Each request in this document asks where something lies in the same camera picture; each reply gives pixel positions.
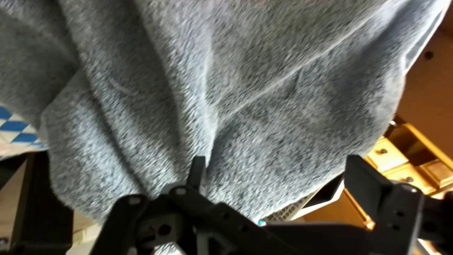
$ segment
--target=wooden surface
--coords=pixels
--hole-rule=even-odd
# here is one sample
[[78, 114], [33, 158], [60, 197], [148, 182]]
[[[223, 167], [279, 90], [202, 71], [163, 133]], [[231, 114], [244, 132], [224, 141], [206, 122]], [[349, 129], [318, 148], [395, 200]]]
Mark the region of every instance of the wooden surface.
[[412, 165], [404, 165], [386, 173], [390, 180], [410, 183], [422, 190], [424, 194], [434, 194], [437, 189]]
[[313, 214], [303, 217], [305, 223], [343, 223], [357, 227], [364, 227], [366, 218], [354, 207], [353, 201], [346, 193], [342, 194], [340, 200], [318, 210]]
[[20, 189], [25, 180], [27, 162], [15, 173], [10, 182], [0, 190], [0, 237], [12, 237], [16, 218]]
[[381, 138], [366, 159], [381, 173], [408, 163], [408, 159], [387, 138]]
[[453, 13], [408, 75], [398, 115], [453, 158]]

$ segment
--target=gray sweatshirt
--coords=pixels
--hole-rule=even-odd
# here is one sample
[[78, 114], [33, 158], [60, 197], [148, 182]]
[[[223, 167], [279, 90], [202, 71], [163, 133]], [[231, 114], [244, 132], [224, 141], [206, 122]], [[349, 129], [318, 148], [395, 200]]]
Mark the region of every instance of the gray sweatshirt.
[[0, 0], [0, 104], [53, 189], [102, 221], [207, 156], [252, 220], [320, 189], [393, 119], [449, 0]]

